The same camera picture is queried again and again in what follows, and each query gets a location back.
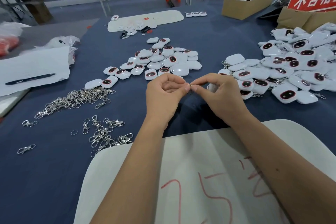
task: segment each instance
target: hand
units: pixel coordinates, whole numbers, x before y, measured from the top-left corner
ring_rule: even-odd
[[[146,90],[146,119],[160,123],[166,129],[181,98],[190,90],[190,85],[181,77],[164,73],[149,82]]]
[[[200,86],[208,82],[219,87],[215,93]],[[190,84],[191,89],[207,102],[215,115],[229,126],[232,127],[241,118],[250,114],[240,95],[238,83],[232,76],[209,73]]]

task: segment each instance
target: blue table mat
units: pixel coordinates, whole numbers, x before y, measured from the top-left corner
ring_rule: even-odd
[[[116,93],[109,95],[111,103],[102,108],[96,110],[96,104],[84,104],[45,116],[31,128],[22,127],[22,121],[35,120],[34,115],[45,104],[83,88],[88,81],[105,79],[103,70],[106,67],[120,66],[136,51],[150,48],[146,43],[150,37],[167,37],[174,47],[198,51],[203,67],[191,70],[184,77],[191,82],[204,74],[217,73],[222,68],[221,61],[235,53],[241,53],[246,59],[261,59],[257,43],[272,39],[270,32],[275,27],[271,22],[257,20],[260,13],[243,21],[224,17],[221,5],[211,2],[175,10],[182,13],[206,11],[208,15],[159,25],[150,34],[137,33],[127,39],[120,39],[119,32],[108,32],[104,25],[110,18],[101,18],[82,37],[69,79],[32,89],[8,114],[0,124],[1,223],[73,223],[82,181],[92,160],[88,139],[94,127],[90,125],[89,133],[83,135],[83,120],[93,115],[101,121],[118,119],[125,125],[116,128],[111,133],[112,138],[127,133],[135,137],[145,117],[147,81],[144,74],[119,80],[113,86]],[[129,10],[120,16],[136,14]],[[327,99],[309,105],[282,104],[269,91],[264,97],[250,98],[245,103],[260,121],[288,119],[301,124],[335,153],[336,142],[331,133],[336,117],[336,94],[322,93]],[[188,94],[181,100],[164,137],[225,127],[227,125],[197,94]],[[70,135],[73,129],[78,129],[75,136]],[[16,154],[19,148],[30,144],[36,144],[36,148],[23,155]]]

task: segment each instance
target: black pen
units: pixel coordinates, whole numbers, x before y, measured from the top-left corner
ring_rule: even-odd
[[[44,75],[39,75],[39,76],[35,76],[35,77],[30,77],[27,79],[21,79],[21,80],[16,80],[16,81],[12,81],[12,82],[6,82],[5,85],[14,85],[20,82],[29,82],[29,81],[33,81],[33,80],[37,80],[37,79],[42,79],[42,78],[47,78],[50,76],[53,76],[54,74],[44,74]]]

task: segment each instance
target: cardboard box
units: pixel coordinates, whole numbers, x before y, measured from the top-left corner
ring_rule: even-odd
[[[37,5],[33,5],[33,4],[26,4],[25,5],[38,24],[46,23],[53,18],[53,16],[49,12],[49,10],[48,10],[48,8],[45,5],[43,0],[21,0],[21,1],[23,1],[23,2],[37,1],[37,2],[39,2],[39,4],[37,4]]]
[[[272,1],[273,0],[224,0],[222,15],[243,20],[268,7]]]
[[[336,23],[336,11],[329,12],[304,12],[284,7],[277,20],[277,28],[296,28],[311,33],[319,26],[332,22]]]

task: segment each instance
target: forearm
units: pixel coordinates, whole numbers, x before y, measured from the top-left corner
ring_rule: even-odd
[[[251,114],[233,130],[295,224],[336,223],[336,183]]]
[[[145,119],[91,224],[154,221],[164,127]]]

